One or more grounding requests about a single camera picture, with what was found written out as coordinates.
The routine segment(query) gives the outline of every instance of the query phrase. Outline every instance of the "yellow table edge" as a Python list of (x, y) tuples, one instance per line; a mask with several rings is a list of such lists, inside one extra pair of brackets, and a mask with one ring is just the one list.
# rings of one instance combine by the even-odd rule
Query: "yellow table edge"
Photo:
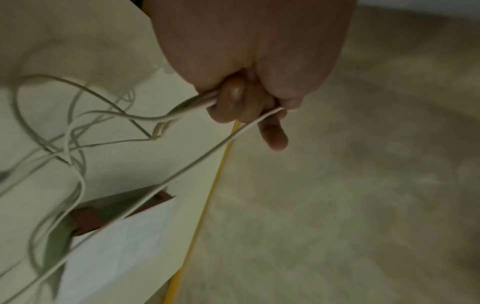
[[(232, 133), (235, 132), (239, 128), (239, 122), (235, 121), (233, 128), (232, 128)], [(195, 243), (197, 241), (197, 238), (200, 233), (200, 229), (202, 228), (202, 225), (204, 223), (205, 215), (207, 213), (207, 210), (210, 205), (210, 201), (212, 199), (212, 196), (215, 192), (215, 188), (217, 186), (217, 183), (220, 179), (220, 175), (222, 174), (225, 161), (227, 160), (227, 156), (230, 152), (230, 148), (232, 147), (232, 142), (228, 143), (227, 146), (225, 147), (225, 151), (223, 153), (223, 157), (221, 158), (220, 165), (218, 166), (218, 170), (215, 175), (215, 179), (213, 180), (213, 183), (210, 188), (210, 192), (208, 193), (208, 197), (206, 199), (205, 206), (203, 207), (203, 211), (201, 212), (200, 220), (198, 220), (198, 225), (196, 226), (195, 233), (193, 234), (193, 238), (190, 243), (190, 247), (188, 248), (188, 251), (186, 253), (185, 261), (183, 262), (183, 266), (173, 275), (170, 286), (168, 287), (168, 291), (166, 292), (165, 300), (163, 301), (163, 304), (173, 304), (175, 300), (175, 296), (177, 295), (178, 288), (180, 286), (180, 283), (182, 281), (183, 277), (183, 272), (184, 272), (184, 267), (190, 260), (190, 256), (192, 255), (193, 248), (195, 247)]]

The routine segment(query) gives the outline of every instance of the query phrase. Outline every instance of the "wire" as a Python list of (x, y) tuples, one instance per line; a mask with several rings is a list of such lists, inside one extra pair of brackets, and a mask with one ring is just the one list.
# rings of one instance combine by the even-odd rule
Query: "wire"
[[(27, 76), (27, 78), (34, 78), (34, 77), (39, 77), (39, 75)], [(78, 87), (82, 90), (85, 90), (85, 91), (89, 92), (90, 94), (102, 99), (103, 101), (105, 101), (109, 104), (113, 104), (112, 102), (107, 100), (105, 97), (101, 96), (100, 94), (96, 93), (95, 91), (92, 91), (92, 90), (90, 90), (90, 89), (88, 89), (88, 88), (86, 88), (82, 85), (79, 85), (77, 83), (74, 83), (74, 82), (71, 82), (71, 81), (68, 81), (68, 80), (65, 80), (65, 79), (62, 79), (62, 78), (54, 77), (54, 76), (51, 76), (51, 77), (48, 77), (48, 78), (52, 78), (52, 79), (55, 79), (55, 80), (59, 80), (59, 81), (71, 84), (75, 87)], [(125, 112), (123, 112), (121, 109), (120, 109), (120, 111), (122, 111), (123, 113), (112, 112), (112, 111), (94, 110), (94, 111), (84, 112), (84, 113), (80, 114), (79, 116), (77, 116), (77, 118), (75, 118), (69, 124), (69, 126), (68, 126), (68, 128), (65, 132), (65, 136), (63, 138), (63, 151), (55, 152), (55, 153), (52, 153), (50, 155), (43, 156), (43, 157), (40, 157), (40, 158), (34, 159), (33, 161), (28, 162), (28, 163), (31, 163), (31, 162), (37, 162), (37, 161), (40, 161), (40, 160), (47, 160), (48, 161), (52, 158), (59, 157), (63, 154), (65, 161), (68, 163), (68, 165), (69, 165), (70, 169), (72, 170), (73, 174), (78, 178), (78, 180), (80, 182), (80, 194), (78, 195), (76, 200), (70, 205), (70, 207), (68, 207), (60, 215), (60, 217), (58, 217), (55, 220), (55, 222), (48, 229), (47, 233), (45, 233), (44, 235), (49, 235), (56, 228), (56, 226), (72, 210), (75, 209), (75, 207), (82, 201), (82, 199), (85, 195), (86, 189), (87, 189), (87, 185), (86, 185), (86, 181), (85, 181), (84, 177), (82, 176), (82, 174), (76, 168), (75, 164), (72, 161), (71, 151), (80, 150), (80, 149), (84, 149), (84, 148), (93, 148), (93, 147), (99, 147), (99, 146), (104, 146), (104, 145), (116, 144), (116, 143), (121, 143), (121, 142), (147, 141), (147, 140), (157, 139), (165, 133), (165, 131), (167, 130), (167, 128), (169, 126), (171, 126), (173, 123), (177, 122), (183, 116), (189, 115), (191, 113), (194, 113), (194, 112), (197, 112), (199, 110), (202, 110), (202, 109), (205, 109), (207, 107), (215, 105), (217, 103), (216, 99), (218, 97), (218, 93), (219, 93), (219, 91), (216, 90), (216, 91), (208, 92), (208, 93), (190, 98), (190, 99), (184, 101), (183, 103), (181, 103), (180, 105), (178, 105), (177, 107), (175, 107), (174, 109), (172, 109), (168, 114), (163, 115), (163, 116), (143, 117), (143, 116), (137, 116), (137, 115), (129, 115), (129, 114), (126, 114)], [(106, 231), (108, 229), (111, 229), (113, 224), (115, 224), (116, 222), (128, 217), (135, 210), (137, 210), (140, 206), (142, 206), (149, 199), (151, 199), (155, 194), (157, 194), (159, 191), (161, 191), (166, 186), (168, 186), (168, 184), (170, 184), (172, 181), (176, 180), (177, 178), (182, 176), (184, 173), (188, 172), (189, 170), (191, 170), (192, 168), (194, 168), (195, 166), (197, 166), (198, 164), (203, 162), (205, 159), (207, 159), (209, 156), (211, 156), (217, 150), (221, 149), (222, 147), (227, 145), (229, 142), (231, 142), (232, 140), (234, 140), (235, 138), (237, 138), (238, 136), (243, 134), (250, 127), (256, 125), (257, 123), (259, 123), (260, 121), (262, 121), (266, 117), (268, 117), (268, 116), (270, 116), (270, 115), (272, 115), (272, 114), (274, 114), (274, 113), (276, 113), (280, 110), (282, 110), (281, 107), (276, 107), (276, 108), (271, 109), (270, 111), (264, 113), (263, 115), (259, 116), (254, 121), (245, 124), (244, 126), (239, 128), (236, 132), (232, 133), (227, 138), (225, 138), (220, 143), (218, 143), (216, 146), (214, 146), (213, 148), (208, 150), (205, 154), (200, 156), (198, 159), (196, 159), (195, 161), (193, 161), (192, 163), (190, 163), (189, 165), (187, 165), (186, 167), (184, 167), (183, 169), (181, 169), (177, 173), (173, 174), (172, 176), (170, 176), (169, 178), (164, 180), (162, 183), (160, 183), (154, 189), (152, 189), (149, 193), (147, 193), (141, 199), (139, 199), (132, 207), (130, 207), (128, 210), (124, 211), (122, 214), (117, 216), (113, 221), (110, 221), (107, 225), (105, 225), (102, 228), (100, 228), (100, 229), (96, 230), (95, 232), (91, 233), (85, 239), (83, 239), (81, 242), (79, 242), (77, 245), (72, 247), (68, 251), (68, 253), (66, 255), (64, 255), (49, 270), (47, 270), (45, 273), (43, 273), (42, 275), (40, 275), (37, 278), (35, 278), (34, 280), (32, 280), (29, 284), (24, 286), (21, 290), (16, 292), (14, 295), (12, 295), (10, 298), (8, 298), (6, 301), (4, 301), (2, 304), (11, 303), (14, 299), (19, 297), (23, 293), (31, 290), (32, 288), (40, 286), (52, 273), (54, 273), (63, 264), (65, 264), (66, 261), (68, 260), (68, 258), (74, 252), (76, 252), (85, 242), (89, 241), (93, 237), (96, 237), (97, 234), (99, 234), (103, 231)], [(75, 128), (75, 126), (78, 124), (78, 122), (81, 119), (83, 119), (83, 117), (85, 117), (87, 115), (94, 115), (94, 114), (95, 115), (101, 114), (101, 115), (105, 115), (105, 116), (119, 117), (119, 118), (122, 118), (122, 119), (130, 120), (137, 128), (139, 128), (144, 134), (146, 134), (148, 138), (147, 139), (139, 139), (139, 140), (138, 139), (137, 140), (133, 139), (133, 140), (121, 140), (121, 141), (114, 141), (114, 142), (107, 142), (107, 143), (89, 144), (89, 145), (77, 146), (77, 147), (70, 148), (70, 146), (69, 146), (70, 138), (71, 138), (72, 131)], [(134, 120), (157, 122), (157, 125), (155, 126), (152, 135), (150, 135), (145, 129), (143, 129), (140, 125), (138, 125), (138, 123), (136, 123)], [(8, 178), (10, 175), (12, 175), (12, 172), (9, 172), (6, 175), (7, 175), (7, 178)]]

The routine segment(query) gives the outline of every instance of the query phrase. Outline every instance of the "white paper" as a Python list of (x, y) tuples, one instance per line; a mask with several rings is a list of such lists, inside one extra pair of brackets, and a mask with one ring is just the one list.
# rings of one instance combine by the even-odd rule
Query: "white paper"
[[(77, 304), (143, 260), (158, 254), (166, 243), (174, 199), (132, 215), (99, 233), (68, 259), (56, 302)], [(90, 233), (73, 238), (70, 247)]]

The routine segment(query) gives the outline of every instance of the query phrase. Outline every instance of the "beige floor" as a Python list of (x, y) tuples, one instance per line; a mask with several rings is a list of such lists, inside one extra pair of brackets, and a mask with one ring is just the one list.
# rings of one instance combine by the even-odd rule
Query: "beige floor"
[(237, 140), (177, 304), (480, 302), (480, 27), (359, 10), (272, 153)]

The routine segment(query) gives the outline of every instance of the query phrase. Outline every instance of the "human hand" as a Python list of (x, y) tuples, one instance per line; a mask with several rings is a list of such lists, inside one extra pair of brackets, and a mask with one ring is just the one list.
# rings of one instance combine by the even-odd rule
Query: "human hand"
[[(280, 105), (301, 106), (331, 72), (355, 0), (150, 0), (158, 42), (199, 92), (220, 87), (208, 110), (220, 123), (250, 122)], [(288, 144), (280, 111), (258, 124), (274, 150)]]

